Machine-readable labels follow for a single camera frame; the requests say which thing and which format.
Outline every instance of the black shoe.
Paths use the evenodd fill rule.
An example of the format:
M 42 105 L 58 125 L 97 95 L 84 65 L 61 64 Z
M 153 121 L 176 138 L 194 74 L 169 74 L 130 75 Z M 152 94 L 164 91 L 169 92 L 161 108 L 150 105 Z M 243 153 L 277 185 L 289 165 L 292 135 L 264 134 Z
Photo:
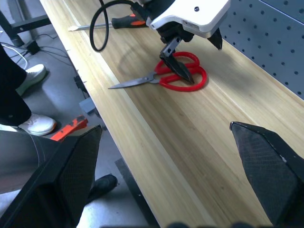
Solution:
M 87 204 L 92 202 L 95 199 L 102 197 L 111 190 L 113 190 L 117 185 L 117 178 L 111 174 L 105 175 L 95 181 L 93 188 L 91 189 Z

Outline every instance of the white sneaker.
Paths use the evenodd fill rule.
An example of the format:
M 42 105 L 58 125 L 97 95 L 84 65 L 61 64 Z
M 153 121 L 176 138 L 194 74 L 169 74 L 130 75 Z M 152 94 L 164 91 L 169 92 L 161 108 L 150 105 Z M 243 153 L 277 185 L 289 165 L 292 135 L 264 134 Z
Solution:
M 46 68 L 43 64 L 38 64 L 26 70 L 27 77 L 24 82 L 16 89 L 17 93 L 21 96 L 32 85 L 40 82 L 46 75 Z
M 32 113 L 31 117 L 18 127 L 29 134 L 43 136 L 54 130 L 56 121 L 45 115 Z

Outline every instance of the screwdriver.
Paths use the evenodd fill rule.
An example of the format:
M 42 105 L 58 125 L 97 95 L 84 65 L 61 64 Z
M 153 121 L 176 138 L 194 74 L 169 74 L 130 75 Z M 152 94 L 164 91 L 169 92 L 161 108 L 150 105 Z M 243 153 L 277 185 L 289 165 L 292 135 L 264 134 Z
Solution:
M 112 21 L 109 23 L 109 26 L 113 27 L 114 29 L 123 29 L 123 28 L 143 28 L 147 27 L 145 21 L 138 20 L 134 14 L 129 16 L 125 16 L 123 18 L 112 18 Z M 105 27 L 105 23 L 95 25 L 95 29 Z M 68 28 L 68 31 L 80 31 L 80 30 L 87 30 L 90 29 L 89 25 L 84 26 L 71 26 Z

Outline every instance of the shoe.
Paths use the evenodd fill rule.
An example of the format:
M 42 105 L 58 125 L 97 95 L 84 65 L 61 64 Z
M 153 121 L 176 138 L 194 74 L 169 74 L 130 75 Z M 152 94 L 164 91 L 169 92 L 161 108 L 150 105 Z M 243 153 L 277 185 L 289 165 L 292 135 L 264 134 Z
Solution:
M 17 93 L 21 96 L 32 85 L 40 82 L 47 73 L 43 64 L 38 64 L 26 70 L 27 76 L 24 82 L 16 89 Z
M 32 113 L 31 117 L 18 127 L 29 134 L 43 136 L 54 130 L 56 121 L 45 115 Z
M 95 180 L 93 188 L 91 189 L 86 204 L 92 202 L 95 199 L 102 197 L 117 185 L 117 178 L 111 174 L 105 175 L 98 180 Z

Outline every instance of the red scissor handle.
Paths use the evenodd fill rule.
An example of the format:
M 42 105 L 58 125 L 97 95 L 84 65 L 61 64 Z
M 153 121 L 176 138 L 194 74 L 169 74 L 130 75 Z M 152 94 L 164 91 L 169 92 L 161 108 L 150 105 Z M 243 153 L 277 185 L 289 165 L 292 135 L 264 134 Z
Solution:
M 179 91 L 179 92 L 192 92 L 192 91 L 196 91 L 201 89 L 206 81 L 207 81 L 207 73 L 206 71 L 201 68 L 200 66 L 196 67 L 196 68 L 191 68 L 189 69 L 190 73 L 193 74 L 197 74 L 200 73 L 202 76 L 202 80 L 200 83 L 192 85 L 192 86 L 174 86 L 174 85 L 170 85 L 170 82 L 175 82 L 175 81 L 180 81 L 182 80 L 182 78 L 178 75 L 171 75 L 171 76 L 167 76 L 167 77 L 162 77 L 160 79 L 160 85 L 167 88 L 167 89 L 171 89 L 171 90 L 175 90 L 175 91 Z
M 193 63 L 186 63 L 185 64 L 186 68 L 188 68 L 188 69 L 198 67 L 200 65 L 199 58 L 195 54 L 192 54 L 190 52 L 186 52 L 186 51 L 175 52 L 175 53 L 173 53 L 173 56 L 174 57 L 188 57 L 188 58 L 192 59 L 194 61 Z M 172 72 L 172 70 L 170 68 L 162 67 L 163 64 L 164 64 L 164 62 L 160 61 L 154 69 L 154 71 L 158 75 L 163 75 L 163 74 L 167 74 L 167 73 Z

